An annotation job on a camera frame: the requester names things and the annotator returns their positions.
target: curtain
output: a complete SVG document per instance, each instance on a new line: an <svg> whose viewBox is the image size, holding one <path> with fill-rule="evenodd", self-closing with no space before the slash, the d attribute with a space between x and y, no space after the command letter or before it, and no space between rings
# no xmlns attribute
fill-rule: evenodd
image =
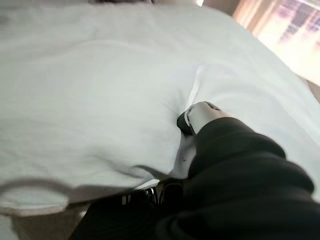
<svg viewBox="0 0 320 240"><path fill-rule="evenodd" d="M296 74L320 85L320 0L241 0L233 17Z"/></svg>

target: white fabric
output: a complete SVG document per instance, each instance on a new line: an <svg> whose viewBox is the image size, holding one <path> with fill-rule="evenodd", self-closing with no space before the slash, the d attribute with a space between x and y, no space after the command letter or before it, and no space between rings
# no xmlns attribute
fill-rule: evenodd
<svg viewBox="0 0 320 240"><path fill-rule="evenodd" d="M25 8L39 6L67 6L87 3L88 0L0 0L0 8Z"/></svg>
<svg viewBox="0 0 320 240"><path fill-rule="evenodd" d="M223 13L83 4L0 10L0 28L2 212L58 212L185 177L194 152L182 139L176 158L176 120L203 100L273 138L320 183L318 103Z"/></svg>

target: black jacket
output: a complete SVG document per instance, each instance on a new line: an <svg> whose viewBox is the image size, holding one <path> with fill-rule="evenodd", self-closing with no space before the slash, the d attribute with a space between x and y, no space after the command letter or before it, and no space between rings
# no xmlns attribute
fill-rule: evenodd
<svg viewBox="0 0 320 240"><path fill-rule="evenodd" d="M320 240L320 205L313 183L282 148L231 117L194 137L179 212L93 204L71 240Z"/></svg>

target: black sleeve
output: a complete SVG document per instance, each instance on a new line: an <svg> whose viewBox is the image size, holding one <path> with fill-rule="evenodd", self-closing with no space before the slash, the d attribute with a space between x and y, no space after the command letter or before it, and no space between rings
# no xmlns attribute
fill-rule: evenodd
<svg viewBox="0 0 320 240"><path fill-rule="evenodd" d="M159 239L320 239L313 183L274 141L225 117L195 145L183 211L158 223Z"/></svg>

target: wall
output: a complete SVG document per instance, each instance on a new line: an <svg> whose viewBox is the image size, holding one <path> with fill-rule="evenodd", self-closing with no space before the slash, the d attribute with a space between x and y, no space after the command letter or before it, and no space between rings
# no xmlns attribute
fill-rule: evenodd
<svg viewBox="0 0 320 240"><path fill-rule="evenodd" d="M240 0L204 0L203 5L218 9L230 16L235 12ZM159 4L191 4L196 0L156 0Z"/></svg>
<svg viewBox="0 0 320 240"><path fill-rule="evenodd" d="M240 0L204 0L203 5L218 9L230 16L234 14Z"/></svg>

